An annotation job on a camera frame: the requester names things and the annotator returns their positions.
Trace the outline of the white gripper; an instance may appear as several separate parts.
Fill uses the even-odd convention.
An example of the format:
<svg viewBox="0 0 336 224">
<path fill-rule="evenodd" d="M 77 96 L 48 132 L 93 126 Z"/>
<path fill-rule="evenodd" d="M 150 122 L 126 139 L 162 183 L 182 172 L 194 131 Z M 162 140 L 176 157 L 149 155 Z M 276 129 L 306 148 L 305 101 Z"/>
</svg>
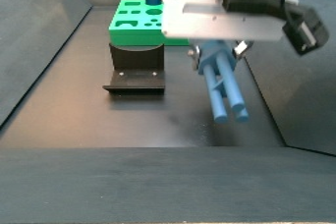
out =
<svg viewBox="0 0 336 224">
<path fill-rule="evenodd" d="M 229 39 L 236 42 L 233 55 L 240 60 L 253 46 L 245 40 L 278 40 L 284 23 L 269 16 L 226 13 L 218 0 L 162 0 L 161 31 L 168 38 Z M 192 67 L 200 66 L 201 48 L 188 50 Z"/>
</svg>

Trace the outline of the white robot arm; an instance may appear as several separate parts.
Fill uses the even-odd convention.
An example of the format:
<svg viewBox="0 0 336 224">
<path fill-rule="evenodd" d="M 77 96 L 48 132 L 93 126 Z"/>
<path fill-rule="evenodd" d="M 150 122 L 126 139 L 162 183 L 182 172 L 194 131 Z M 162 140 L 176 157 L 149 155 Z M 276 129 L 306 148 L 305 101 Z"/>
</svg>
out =
<svg viewBox="0 0 336 224">
<path fill-rule="evenodd" d="M 285 36 L 293 45 L 308 47 L 305 8 L 297 0 L 161 0 L 162 34 L 185 38 L 194 68 L 205 57 L 206 40 L 276 40 Z"/>
</svg>

